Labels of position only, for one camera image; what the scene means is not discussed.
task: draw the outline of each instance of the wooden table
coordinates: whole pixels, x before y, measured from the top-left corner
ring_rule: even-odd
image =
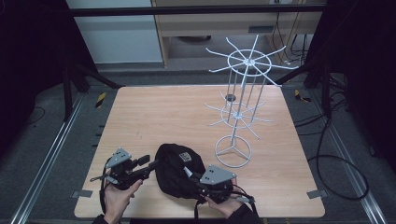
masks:
[[[256,199],[260,217],[321,217],[324,207],[320,198],[309,199],[307,192],[317,189],[308,167],[300,140],[280,88],[265,86],[256,118],[250,128],[237,134],[252,147],[251,161],[241,168],[222,165],[215,156],[215,144],[232,133],[220,120],[220,113],[207,105],[222,108],[220,95],[227,86],[156,86],[121,88],[114,101],[99,146],[83,189],[92,190],[91,198],[80,197],[77,217],[96,217],[101,213],[98,190],[100,183],[90,182],[99,176],[106,160],[117,148],[130,152],[133,159],[149,154],[154,160],[163,143],[190,147],[201,155],[205,167],[214,164],[237,174],[238,185]],[[257,97],[259,87],[253,90]],[[228,155],[228,162],[239,157]],[[161,192],[155,173],[144,181],[131,200],[124,217],[191,218],[195,200],[177,199]],[[207,204],[199,206],[200,217],[220,217]]]

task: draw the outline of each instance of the floor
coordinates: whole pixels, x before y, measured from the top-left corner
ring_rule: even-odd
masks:
[[[227,74],[210,73],[208,70],[226,66],[224,58],[210,54],[205,48],[224,54],[231,53],[233,48],[227,44],[225,37],[212,36],[208,41],[175,38],[172,40],[169,64],[165,68],[148,67],[103,75],[128,86],[223,84],[228,81]],[[229,39],[238,48],[249,49],[255,41],[255,36],[230,36]],[[265,53],[270,52],[265,38],[260,36],[258,43],[258,49]],[[294,47],[300,48],[299,44],[301,42],[297,42]],[[295,61],[291,66],[299,64],[299,61]],[[285,74],[287,72],[282,69],[274,69],[269,77],[277,79]],[[333,76],[342,82],[342,75]],[[0,186],[0,223],[9,223],[16,215],[23,214],[27,215],[27,223],[91,222],[90,219],[74,216],[77,199],[70,195],[82,188],[117,90],[111,90],[93,79],[89,81],[92,85],[89,93],[74,91],[77,114],[71,122],[63,123],[62,86],[55,86],[37,96],[36,109],[13,144],[12,153],[1,161],[0,176],[3,181]],[[396,175],[383,158],[370,155],[369,146],[353,116],[348,113],[347,103],[341,94],[335,94],[333,97],[332,104],[335,108],[332,111],[332,123],[323,138],[320,133],[325,126],[325,118],[302,125],[321,114],[320,87],[306,90],[302,81],[304,74],[285,83],[282,91],[306,157],[309,159],[315,156],[320,148],[321,154],[337,155],[353,162],[367,178],[370,191],[363,200],[357,201],[337,196],[337,193],[353,198],[361,195],[365,191],[362,177],[344,162],[320,159],[321,175],[325,183],[334,189],[333,192],[327,189],[330,195],[322,199],[326,208],[325,216],[315,219],[265,220],[268,223],[396,223]],[[296,97],[296,90],[300,91],[301,98]],[[106,99],[100,108],[95,108],[98,96],[102,92],[106,93]],[[63,134],[65,138],[60,139],[59,136]],[[318,176],[315,161],[310,161],[309,164],[318,188],[325,190],[323,181]],[[30,199],[33,204],[25,203],[24,199]],[[188,220],[178,222],[190,223]],[[165,221],[136,219],[134,223]]]

